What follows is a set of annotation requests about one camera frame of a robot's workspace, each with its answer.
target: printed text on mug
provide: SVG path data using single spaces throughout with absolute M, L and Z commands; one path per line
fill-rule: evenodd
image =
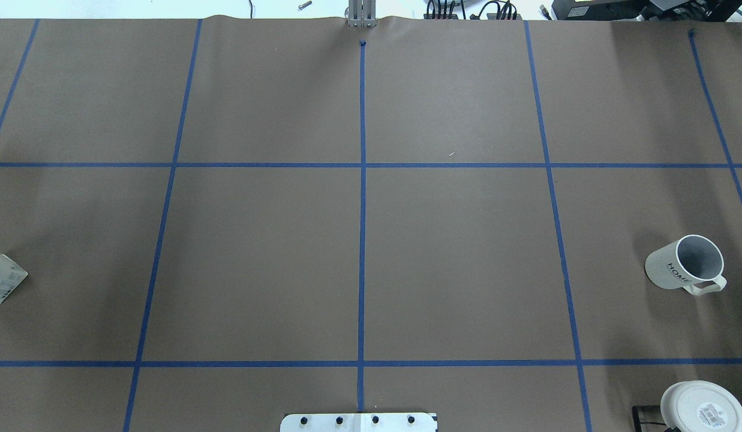
M 667 269 L 669 269 L 669 271 L 672 273 L 672 275 L 675 276 L 675 277 L 677 277 L 678 279 L 680 279 L 680 281 L 690 282 L 688 279 L 685 279 L 685 277 L 681 276 L 681 274 L 680 274 L 679 271 L 675 270 L 675 267 L 674 267 L 674 265 L 672 263 L 668 263 L 666 265 L 666 267 L 667 267 Z

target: white floor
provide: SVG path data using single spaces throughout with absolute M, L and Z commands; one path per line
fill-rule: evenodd
M 306 0 L 252 0 L 253 16 L 328 17 L 344 16 L 347 0 L 313 0 L 302 11 L 298 6 Z M 467 16 L 477 13 L 484 0 L 465 0 Z M 544 19 L 539 5 L 551 10 L 551 0 L 513 0 L 523 19 Z M 486 11 L 493 13 L 494 6 Z M 377 16 L 416 17 L 425 14 L 426 0 L 377 0 Z M 233 17 L 250 16 L 248 0 L 0 0 L 0 17 L 42 17 L 42 19 L 177 19 L 177 17 L 208 17 L 225 14 Z M 730 20 L 742 22 L 734 14 Z

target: bundle of cables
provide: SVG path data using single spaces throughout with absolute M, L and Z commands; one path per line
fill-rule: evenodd
M 434 10 L 434 4 L 437 3 L 437 13 L 435 13 Z M 464 0 L 461 0 L 459 2 L 461 5 L 461 15 L 464 17 L 464 19 L 467 19 L 467 12 L 464 11 Z M 432 5 L 432 13 L 429 12 L 429 6 Z M 450 19 L 451 16 L 453 16 L 453 8 L 456 7 L 455 0 L 451 0 L 450 2 L 450 9 L 448 8 L 448 3 L 445 3 L 444 0 L 429 0 L 429 2 L 426 3 L 426 15 L 425 19 Z
M 485 8 L 491 4 L 496 5 L 496 19 L 517 19 L 517 8 L 513 3 L 510 3 L 510 0 L 491 0 L 491 2 L 483 5 L 479 14 L 471 14 L 469 19 L 480 19 L 480 17 L 483 16 Z

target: blue grid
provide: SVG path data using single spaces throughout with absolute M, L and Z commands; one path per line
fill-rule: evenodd
M 22 60 L 20 60 L 16 74 L 14 75 L 11 88 L 6 97 L 3 110 L 0 115 L 0 131 L 8 114 L 11 99 L 22 75 L 23 66 L 31 51 L 32 42 L 34 41 L 39 27 L 40 20 L 34 21 L 30 36 L 23 50 Z M 725 164 L 672 164 L 672 163 L 555 163 L 549 159 L 549 148 L 546 142 L 546 129 L 544 127 L 543 110 L 539 93 L 538 81 L 536 77 L 536 66 L 533 58 L 533 43 L 530 35 L 528 22 L 524 22 L 525 37 L 527 42 L 528 60 L 530 65 L 530 74 L 533 83 L 533 95 L 536 102 L 536 114 L 538 117 L 541 145 L 543 148 L 543 163 L 369 163 L 366 161 L 365 151 L 365 50 L 366 41 L 361 40 L 359 46 L 360 57 L 360 143 L 361 143 L 361 161 L 360 163 L 247 163 L 247 162 L 179 162 L 179 150 L 181 149 L 182 132 L 184 131 L 184 120 L 187 115 L 187 104 L 189 102 L 190 91 L 192 88 L 193 71 L 197 58 L 198 46 L 200 44 L 200 34 L 203 27 L 203 20 L 197 21 L 195 39 L 193 42 L 192 57 L 190 59 L 190 68 L 187 74 L 187 85 L 184 91 L 184 102 L 182 102 L 181 115 L 179 116 L 179 125 L 176 131 L 176 143 L 173 151 L 171 162 L 0 162 L 0 167 L 169 167 L 170 175 L 168 179 L 165 201 L 163 203 L 163 213 L 160 220 L 160 228 L 155 247 L 154 261 L 152 262 L 151 278 L 149 279 L 148 295 L 144 305 L 144 314 L 140 330 L 139 343 L 134 361 L 0 361 L 0 367 L 132 367 L 133 377 L 127 404 L 126 418 L 124 420 L 124 432 L 130 429 L 130 419 L 133 413 L 133 404 L 136 399 L 139 372 L 143 367 L 237 367 L 237 368 L 278 368 L 278 367 L 356 367 L 358 372 L 357 382 L 357 399 L 358 409 L 364 408 L 364 368 L 365 367 L 576 367 L 579 379 L 579 390 L 581 393 L 582 414 L 584 415 L 585 427 L 587 432 L 592 431 L 590 419 L 590 410 L 587 397 L 587 385 L 584 379 L 585 366 L 625 366 L 625 365 L 676 365 L 676 364 L 742 364 L 742 358 L 638 358 L 638 359 L 584 359 L 581 355 L 578 331 L 576 326 L 576 313 L 574 311 L 573 295 L 570 288 L 570 278 L 566 264 L 565 244 L 563 242 L 563 230 L 560 224 L 560 214 L 557 208 L 557 195 L 555 195 L 554 174 L 552 169 L 728 169 L 736 186 L 738 197 L 741 200 L 742 207 L 742 189 L 736 173 L 737 169 L 742 169 L 742 164 L 733 162 L 730 150 L 728 149 L 725 135 L 719 122 L 719 118 L 714 108 L 713 99 L 706 85 L 704 72 L 699 58 L 699 53 L 695 44 L 695 31 L 689 32 L 689 43 L 695 66 L 699 74 L 699 82 L 704 91 L 708 103 L 709 112 L 713 117 L 714 126 L 716 126 L 722 149 L 725 153 L 727 163 Z M 340 167 L 341 169 L 360 169 L 361 173 L 361 190 L 360 190 L 360 243 L 359 243 L 359 303 L 358 303 L 358 360 L 357 361 L 143 361 L 144 342 L 146 340 L 146 331 L 148 331 L 149 312 L 151 311 L 152 295 L 157 279 L 157 270 L 160 264 L 160 252 L 163 245 L 163 236 L 170 208 L 171 194 L 173 191 L 173 180 L 176 176 L 176 169 L 192 169 L 192 167 L 292 167 L 292 169 L 313 169 L 320 167 Z M 555 234 L 557 235 L 557 245 L 560 254 L 560 270 L 563 273 L 564 286 L 566 290 L 566 301 L 568 306 L 570 330 L 573 340 L 573 349 L 575 359 L 552 359 L 552 360 L 459 360 L 459 361 L 369 361 L 365 360 L 365 201 L 366 201 L 366 170 L 367 169 L 545 169 L 547 183 L 549 186 L 549 199 L 551 199 L 552 216 L 554 216 Z

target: cable connector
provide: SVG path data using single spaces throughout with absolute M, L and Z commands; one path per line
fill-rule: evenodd
M 549 15 L 549 11 L 546 10 L 546 7 L 544 5 L 539 6 L 539 12 L 542 16 L 546 17 L 546 19 L 552 21 L 552 16 Z

